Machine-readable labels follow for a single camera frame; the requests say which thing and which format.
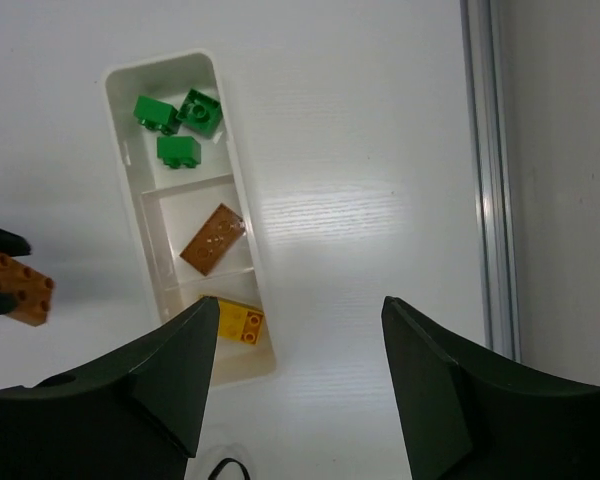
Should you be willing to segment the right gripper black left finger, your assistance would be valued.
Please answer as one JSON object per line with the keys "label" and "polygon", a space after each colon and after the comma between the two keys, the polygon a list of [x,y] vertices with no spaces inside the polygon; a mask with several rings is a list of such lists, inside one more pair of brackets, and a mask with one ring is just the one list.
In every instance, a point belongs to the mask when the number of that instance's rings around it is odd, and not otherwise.
{"label": "right gripper black left finger", "polygon": [[0,390],[0,479],[181,479],[197,452],[219,304],[34,387]]}

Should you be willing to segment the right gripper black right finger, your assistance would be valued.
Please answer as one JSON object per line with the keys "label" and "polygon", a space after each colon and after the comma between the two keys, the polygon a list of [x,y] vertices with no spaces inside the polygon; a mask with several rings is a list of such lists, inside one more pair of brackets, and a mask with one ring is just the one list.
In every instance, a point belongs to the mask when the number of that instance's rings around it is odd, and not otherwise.
{"label": "right gripper black right finger", "polygon": [[414,479],[600,479],[600,386],[509,360],[397,297],[381,314]]}

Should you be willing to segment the brown lego brick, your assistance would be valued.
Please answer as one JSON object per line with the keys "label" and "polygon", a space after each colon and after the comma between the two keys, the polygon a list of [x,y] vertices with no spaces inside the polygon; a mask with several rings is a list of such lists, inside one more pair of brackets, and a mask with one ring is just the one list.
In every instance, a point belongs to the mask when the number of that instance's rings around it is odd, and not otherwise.
{"label": "brown lego brick", "polygon": [[180,253],[180,258],[207,276],[245,233],[243,219],[220,203]]}
{"label": "brown lego brick", "polygon": [[40,272],[0,252],[0,294],[15,298],[7,316],[31,326],[47,321],[55,282]]}

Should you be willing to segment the yellow lego brick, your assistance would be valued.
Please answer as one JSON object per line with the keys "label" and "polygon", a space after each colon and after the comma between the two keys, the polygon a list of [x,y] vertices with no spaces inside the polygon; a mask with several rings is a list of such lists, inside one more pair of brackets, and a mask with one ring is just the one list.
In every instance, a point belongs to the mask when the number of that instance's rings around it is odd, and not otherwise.
{"label": "yellow lego brick", "polygon": [[256,345],[265,325],[264,312],[253,306],[222,297],[217,297],[217,301],[218,336],[247,345]]}

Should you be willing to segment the green lego brick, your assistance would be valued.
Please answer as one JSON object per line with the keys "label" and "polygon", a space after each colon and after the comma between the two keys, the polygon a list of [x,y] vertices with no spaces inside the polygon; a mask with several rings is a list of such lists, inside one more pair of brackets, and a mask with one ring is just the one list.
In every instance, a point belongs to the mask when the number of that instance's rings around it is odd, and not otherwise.
{"label": "green lego brick", "polygon": [[171,169],[193,169],[201,163],[201,145],[191,136],[158,137],[157,157]]}
{"label": "green lego brick", "polygon": [[223,118],[221,103],[196,89],[190,89],[176,118],[204,138],[211,138]]}
{"label": "green lego brick", "polygon": [[174,106],[140,95],[133,110],[137,122],[149,131],[160,132],[163,135],[175,135],[180,123]]}

